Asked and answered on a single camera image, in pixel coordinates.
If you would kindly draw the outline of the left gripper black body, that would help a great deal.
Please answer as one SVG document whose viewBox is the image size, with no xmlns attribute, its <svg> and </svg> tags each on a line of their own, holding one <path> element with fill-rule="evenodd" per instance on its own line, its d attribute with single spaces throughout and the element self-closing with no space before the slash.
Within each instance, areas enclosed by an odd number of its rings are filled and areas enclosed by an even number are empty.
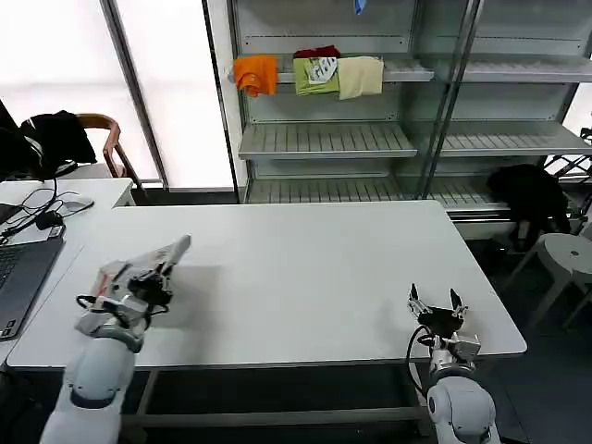
<svg viewBox="0 0 592 444">
<path fill-rule="evenodd" d="M 141 301 L 151 305 L 168 306 L 172 299 L 169 281 L 163 276 L 140 276 L 128 283 L 129 292 Z"/>
</svg>

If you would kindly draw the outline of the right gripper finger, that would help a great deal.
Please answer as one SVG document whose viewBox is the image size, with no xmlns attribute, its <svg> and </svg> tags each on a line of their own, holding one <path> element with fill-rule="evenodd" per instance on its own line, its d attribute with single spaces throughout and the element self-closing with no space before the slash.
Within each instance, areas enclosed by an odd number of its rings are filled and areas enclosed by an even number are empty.
<svg viewBox="0 0 592 444">
<path fill-rule="evenodd" d="M 414 283 L 411 285 L 407 306 L 416 320 L 419 320 L 422 315 L 429 314 L 429 307 L 420 300 Z"/>
<path fill-rule="evenodd" d="M 450 289 L 450 301 L 452 304 L 452 316 L 463 320 L 468 307 L 463 304 L 462 298 L 454 289 Z"/>
</svg>

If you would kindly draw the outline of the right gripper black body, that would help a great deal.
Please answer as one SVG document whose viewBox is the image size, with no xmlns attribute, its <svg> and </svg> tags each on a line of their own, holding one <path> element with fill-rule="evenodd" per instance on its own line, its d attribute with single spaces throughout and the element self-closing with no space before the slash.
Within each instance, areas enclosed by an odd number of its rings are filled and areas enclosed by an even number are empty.
<svg viewBox="0 0 592 444">
<path fill-rule="evenodd" d="M 451 309 L 429 307 L 429 311 L 419 314 L 417 321 L 420 325 L 441 338 L 450 339 L 452 334 L 463 326 L 463 315 Z"/>
</svg>

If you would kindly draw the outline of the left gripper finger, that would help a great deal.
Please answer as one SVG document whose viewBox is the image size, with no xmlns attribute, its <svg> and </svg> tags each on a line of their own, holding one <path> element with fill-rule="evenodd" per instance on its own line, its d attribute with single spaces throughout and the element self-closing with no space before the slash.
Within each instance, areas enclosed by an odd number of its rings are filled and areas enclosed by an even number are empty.
<svg viewBox="0 0 592 444">
<path fill-rule="evenodd" d="M 174 267 L 174 264 L 157 263 L 153 264 L 152 267 L 139 268 L 133 274 L 132 280 L 140 283 L 156 282 L 158 284 L 164 284 L 169 280 Z"/>
</svg>

